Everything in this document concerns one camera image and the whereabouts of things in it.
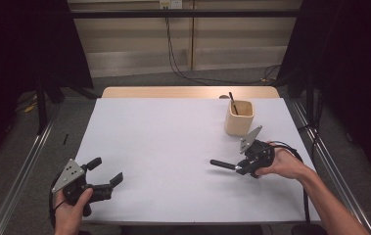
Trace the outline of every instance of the electrical socket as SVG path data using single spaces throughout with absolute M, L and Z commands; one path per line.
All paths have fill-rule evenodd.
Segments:
M 170 9 L 182 9 L 182 0 L 170 0 Z
M 160 0 L 160 9 L 170 9 L 170 0 Z

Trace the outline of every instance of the beige cup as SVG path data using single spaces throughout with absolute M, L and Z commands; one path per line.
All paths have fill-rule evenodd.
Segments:
M 225 117 L 225 132 L 229 135 L 244 136 L 249 133 L 255 117 L 255 108 L 249 101 L 235 100 L 236 113 L 233 102 L 230 101 Z

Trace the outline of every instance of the silver metal plate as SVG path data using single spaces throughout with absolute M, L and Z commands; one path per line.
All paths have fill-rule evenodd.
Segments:
M 261 129 L 262 129 L 262 125 L 259 125 L 258 128 L 254 129 L 248 135 L 241 138 L 240 154 L 245 153 L 252 146 L 258 134 L 260 133 Z
M 66 187 L 70 183 L 72 183 L 75 179 L 79 178 L 80 176 L 84 175 L 84 170 L 72 159 L 66 164 L 64 167 L 63 172 L 58 178 L 56 184 L 54 185 L 53 189 L 51 190 L 52 193 L 56 193 L 60 189 Z

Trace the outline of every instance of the hand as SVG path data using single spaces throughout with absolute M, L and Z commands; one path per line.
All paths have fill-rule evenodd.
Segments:
M 56 209 L 56 231 L 55 234 L 76 235 L 81 225 L 82 211 L 84 206 L 93 195 L 93 189 L 86 189 L 78 199 L 75 206 L 62 203 Z M 66 200 L 63 190 L 57 192 L 55 207 Z
M 269 167 L 259 168 L 255 171 L 256 175 L 276 173 L 286 178 L 299 180 L 301 174 L 309 169 L 288 150 L 284 148 L 276 148 L 274 151 L 275 157 L 273 164 Z

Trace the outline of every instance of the white tabletop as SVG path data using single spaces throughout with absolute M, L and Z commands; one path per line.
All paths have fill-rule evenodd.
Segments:
M 249 99 L 257 139 L 278 140 L 297 149 L 313 168 L 283 99 Z M 217 224 L 304 220 L 301 185 L 278 175 L 254 179 L 209 164 L 236 164 L 240 139 L 223 129 L 228 100 L 100 99 L 76 161 L 103 163 L 87 182 L 124 180 L 112 198 L 91 204 L 87 221 L 117 224 Z M 312 220 L 319 220 L 309 203 Z

